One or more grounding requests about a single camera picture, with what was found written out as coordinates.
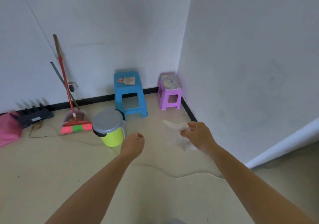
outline black baseboard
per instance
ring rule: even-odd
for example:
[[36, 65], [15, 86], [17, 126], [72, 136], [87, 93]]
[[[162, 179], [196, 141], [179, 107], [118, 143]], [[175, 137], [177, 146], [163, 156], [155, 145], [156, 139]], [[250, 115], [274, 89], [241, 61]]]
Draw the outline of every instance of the black baseboard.
[[[157, 93], [159, 90], [158, 87], [154, 87], [154, 88], [149, 88], [149, 89], [143, 89], [143, 93], [145, 95], [147, 94], [153, 94], [153, 93]], [[129, 97], [133, 97], [136, 96], [136, 93], [132, 93], [132, 94], [126, 94], [123, 95], [123, 98], [129, 98]], [[90, 105], [90, 104], [95, 104], [95, 103], [100, 103], [100, 102], [104, 102], [104, 101], [110, 101], [110, 100], [114, 100], [115, 94], [112, 95], [103, 95], [103, 96], [98, 96], [98, 97], [92, 97], [92, 98], [87, 98], [87, 99], [80, 99], [77, 100], [77, 103], [79, 106], [82, 105]], [[192, 111], [189, 109], [188, 105], [186, 104], [184, 98], [181, 98], [181, 104], [184, 107], [186, 113], [188, 114], [189, 118], [191, 121], [197, 121], [194, 114], [192, 113]], [[46, 109], [48, 109], [49, 111], [57, 111], [57, 110], [63, 110], [63, 109], [68, 109], [70, 108], [70, 104], [69, 102], [62, 102], [62, 103], [58, 103], [58, 104], [53, 104], [53, 105], [46, 105], [45, 106]]]
[[188, 105], [186, 104], [184, 98], [181, 98], [181, 105], [184, 107], [186, 113], [188, 114], [189, 118], [191, 121], [197, 121], [196, 117], [194, 116], [194, 114], [192, 113], [192, 111], [190, 110], [190, 108], [188, 107]]

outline person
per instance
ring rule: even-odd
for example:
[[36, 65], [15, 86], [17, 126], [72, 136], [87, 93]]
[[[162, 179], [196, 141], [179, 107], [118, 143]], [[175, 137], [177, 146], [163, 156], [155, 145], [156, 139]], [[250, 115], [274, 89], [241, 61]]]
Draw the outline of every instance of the person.
[[[189, 122], [188, 125], [190, 131], [182, 131], [181, 136], [187, 137], [215, 162], [256, 224], [315, 223], [219, 146], [204, 123]], [[125, 170], [141, 154], [144, 143], [141, 133], [128, 135], [120, 154], [70, 196], [46, 224], [101, 223]]]

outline red broom handle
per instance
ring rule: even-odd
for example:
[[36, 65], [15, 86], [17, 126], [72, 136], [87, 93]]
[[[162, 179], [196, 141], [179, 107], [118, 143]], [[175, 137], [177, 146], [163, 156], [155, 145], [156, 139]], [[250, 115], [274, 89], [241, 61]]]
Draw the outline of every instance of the red broom handle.
[[54, 39], [54, 43], [55, 43], [56, 52], [58, 53], [58, 59], [59, 59], [60, 67], [61, 67], [61, 70], [62, 70], [62, 75], [63, 75], [63, 79], [64, 79], [66, 93], [68, 94], [69, 103], [70, 103], [70, 106], [71, 106], [73, 117], [74, 117], [74, 120], [76, 121], [77, 118], [75, 117], [75, 112], [74, 112], [73, 104], [72, 104], [72, 101], [71, 101], [70, 92], [68, 91], [68, 88], [69, 88], [68, 81], [66, 80], [66, 74], [65, 74], [64, 67], [63, 67], [63, 60], [62, 60], [62, 55], [61, 55], [61, 52], [60, 52], [59, 41], [58, 41], [58, 37], [56, 36], [56, 34], [53, 34], [53, 39]]

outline clear plastic bag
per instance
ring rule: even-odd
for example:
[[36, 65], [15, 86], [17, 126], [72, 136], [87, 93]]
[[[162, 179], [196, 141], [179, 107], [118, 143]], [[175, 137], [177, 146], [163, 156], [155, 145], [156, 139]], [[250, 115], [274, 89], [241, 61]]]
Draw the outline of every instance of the clear plastic bag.
[[167, 138], [168, 146], [178, 146], [181, 147], [184, 151], [186, 149], [196, 150], [197, 148], [186, 138], [180, 135], [181, 131], [190, 131], [187, 123], [182, 123], [180, 125], [175, 125], [169, 121], [164, 120], [164, 124], [167, 126], [167, 131], [165, 132], [165, 136]]

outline blue plastic stool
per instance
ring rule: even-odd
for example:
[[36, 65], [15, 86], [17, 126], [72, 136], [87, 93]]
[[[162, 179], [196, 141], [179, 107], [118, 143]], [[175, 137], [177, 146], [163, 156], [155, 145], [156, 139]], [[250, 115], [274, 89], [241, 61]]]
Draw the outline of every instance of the blue plastic stool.
[[[125, 85], [119, 83], [119, 79], [135, 77], [135, 85]], [[114, 74], [114, 92], [115, 92], [115, 108], [119, 111], [122, 111], [124, 115], [133, 114], [133, 113], [142, 113], [142, 117], [147, 117], [146, 102], [144, 99], [144, 93], [142, 88], [142, 82], [138, 72], [129, 71], [129, 72], [118, 72]], [[137, 93], [138, 101], [140, 106], [136, 108], [123, 109], [122, 105], [122, 95]]]

